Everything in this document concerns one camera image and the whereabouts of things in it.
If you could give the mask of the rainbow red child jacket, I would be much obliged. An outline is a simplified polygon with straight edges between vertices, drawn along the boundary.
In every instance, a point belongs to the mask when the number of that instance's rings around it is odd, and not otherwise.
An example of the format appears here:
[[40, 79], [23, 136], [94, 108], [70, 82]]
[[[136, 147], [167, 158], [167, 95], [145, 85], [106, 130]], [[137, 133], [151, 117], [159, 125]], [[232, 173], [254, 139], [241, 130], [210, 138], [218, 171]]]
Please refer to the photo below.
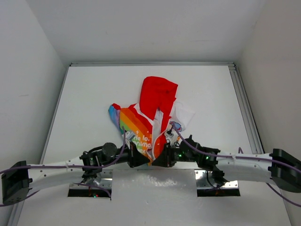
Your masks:
[[149, 76], [143, 80], [138, 103], [128, 107], [112, 104], [109, 116], [121, 133], [132, 131], [137, 150], [150, 159], [149, 165], [161, 154], [166, 144], [165, 132], [178, 134], [187, 129], [195, 112], [176, 99], [178, 84], [165, 78]]

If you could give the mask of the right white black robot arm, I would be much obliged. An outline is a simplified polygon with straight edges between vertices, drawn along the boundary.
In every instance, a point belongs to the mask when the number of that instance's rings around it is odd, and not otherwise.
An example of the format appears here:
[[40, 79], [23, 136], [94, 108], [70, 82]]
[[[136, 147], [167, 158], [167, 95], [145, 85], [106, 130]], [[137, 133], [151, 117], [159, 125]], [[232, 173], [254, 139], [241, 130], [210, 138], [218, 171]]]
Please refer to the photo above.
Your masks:
[[200, 169], [211, 172], [218, 185], [236, 180], [253, 181], [273, 184], [291, 193], [301, 191], [301, 162], [282, 149], [266, 154], [222, 153], [201, 146], [190, 136], [176, 146], [164, 144], [152, 165], [170, 168], [177, 162], [196, 163]]

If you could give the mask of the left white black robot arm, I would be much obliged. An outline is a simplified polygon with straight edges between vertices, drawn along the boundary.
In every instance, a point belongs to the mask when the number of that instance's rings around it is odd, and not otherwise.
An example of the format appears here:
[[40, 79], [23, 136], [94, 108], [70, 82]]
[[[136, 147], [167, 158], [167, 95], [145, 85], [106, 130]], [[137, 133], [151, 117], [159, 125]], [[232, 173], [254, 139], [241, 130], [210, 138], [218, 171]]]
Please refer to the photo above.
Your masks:
[[113, 143], [105, 143], [83, 152], [79, 157], [62, 162], [29, 165], [26, 161], [19, 161], [0, 173], [2, 206], [16, 204], [42, 189], [62, 184], [86, 186], [104, 168], [125, 162], [134, 168], [150, 160], [137, 150], [134, 143], [123, 144], [120, 148]]

